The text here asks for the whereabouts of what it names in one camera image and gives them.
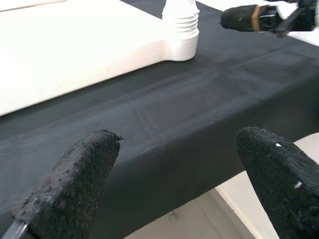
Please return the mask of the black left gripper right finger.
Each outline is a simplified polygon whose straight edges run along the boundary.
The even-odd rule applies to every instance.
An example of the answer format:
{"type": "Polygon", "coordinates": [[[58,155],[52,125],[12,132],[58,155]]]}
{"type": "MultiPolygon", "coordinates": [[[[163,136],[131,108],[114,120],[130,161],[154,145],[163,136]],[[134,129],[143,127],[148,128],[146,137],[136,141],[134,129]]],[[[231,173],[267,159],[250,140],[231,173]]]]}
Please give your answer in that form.
{"type": "Polygon", "coordinates": [[[236,146],[280,239],[319,239],[319,165],[287,139],[259,127],[237,132],[236,146]]]}

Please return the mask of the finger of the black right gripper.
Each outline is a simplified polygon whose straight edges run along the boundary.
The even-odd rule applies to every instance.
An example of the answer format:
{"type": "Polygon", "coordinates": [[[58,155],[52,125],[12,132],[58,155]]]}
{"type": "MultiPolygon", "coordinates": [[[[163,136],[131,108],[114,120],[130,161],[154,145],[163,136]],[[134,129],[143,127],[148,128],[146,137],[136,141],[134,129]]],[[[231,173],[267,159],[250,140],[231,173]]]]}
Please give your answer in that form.
{"type": "MultiPolygon", "coordinates": [[[[224,11],[220,24],[225,29],[253,32],[251,16],[257,4],[233,7],[224,11]]],[[[261,31],[270,31],[276,19],[276,7],[260,5],[259,25],[261,31]]]]}

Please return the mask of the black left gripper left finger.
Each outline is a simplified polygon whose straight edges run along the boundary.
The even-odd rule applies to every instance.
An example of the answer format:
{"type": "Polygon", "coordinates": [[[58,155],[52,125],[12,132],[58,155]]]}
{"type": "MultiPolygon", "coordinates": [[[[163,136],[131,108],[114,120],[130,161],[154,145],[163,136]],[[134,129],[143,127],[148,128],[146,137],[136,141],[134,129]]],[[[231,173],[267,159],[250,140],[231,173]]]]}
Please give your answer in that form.
{"type": "Polygon", "coordinates": [[[88,239],[122,138],[102,129],[69,147],[13,209],[36,239],[88,239]]]}

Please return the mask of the white plastic table leg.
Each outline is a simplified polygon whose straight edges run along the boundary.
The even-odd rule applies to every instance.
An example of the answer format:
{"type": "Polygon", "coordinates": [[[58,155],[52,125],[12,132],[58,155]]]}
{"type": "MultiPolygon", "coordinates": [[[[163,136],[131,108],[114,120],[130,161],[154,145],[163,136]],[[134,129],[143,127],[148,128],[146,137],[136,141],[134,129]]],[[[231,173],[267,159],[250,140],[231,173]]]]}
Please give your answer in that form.
{"type": "Polygon", "coordinates": [[[195,0],[165,0],[162,20],[177,37],[181,39],[197,37],[198,18],[199,9],[195,0]]]}

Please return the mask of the yellow rubber band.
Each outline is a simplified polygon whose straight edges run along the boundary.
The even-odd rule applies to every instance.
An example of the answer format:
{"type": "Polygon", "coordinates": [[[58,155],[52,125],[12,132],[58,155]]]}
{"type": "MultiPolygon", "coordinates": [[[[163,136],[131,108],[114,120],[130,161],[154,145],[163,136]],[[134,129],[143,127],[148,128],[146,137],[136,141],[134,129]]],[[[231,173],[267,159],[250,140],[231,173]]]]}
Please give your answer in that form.
{"type": "Polygon", "coordinates": [[[251,16],[252,28],[256,32],[261,32],[260,25],[259,25],[260,9],[261,7],[259,5],[256,5],[255,10],[251,16]]]}

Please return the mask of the black tablecloth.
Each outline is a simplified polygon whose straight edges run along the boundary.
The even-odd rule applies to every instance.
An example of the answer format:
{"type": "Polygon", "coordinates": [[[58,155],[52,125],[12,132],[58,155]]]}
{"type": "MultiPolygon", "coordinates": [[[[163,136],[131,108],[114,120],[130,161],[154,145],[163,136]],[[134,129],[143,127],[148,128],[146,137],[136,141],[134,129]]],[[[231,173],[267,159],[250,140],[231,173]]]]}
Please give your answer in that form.
{"type": "Polygon", "coordinates": [[[123,239],[243,171],[236,133],[295,141],[319,131],[319,47],[220,26],[198,4],[195,57],[162,62],[0,118],[0,238],[13,205],[67,148],[107,129],[123,139],[90,239],[123,239]]]}

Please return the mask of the white plastic table top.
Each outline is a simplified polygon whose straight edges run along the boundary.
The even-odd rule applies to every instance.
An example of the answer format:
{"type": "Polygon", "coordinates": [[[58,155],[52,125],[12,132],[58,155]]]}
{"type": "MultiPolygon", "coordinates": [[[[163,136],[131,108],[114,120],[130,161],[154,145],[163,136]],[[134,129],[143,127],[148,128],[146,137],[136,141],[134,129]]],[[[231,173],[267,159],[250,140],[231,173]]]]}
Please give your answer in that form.
{"type": "Polygon", "coordinates": [[[0,116],[162,61],[195,56],[121,0],[0,0],[0,116]]]}

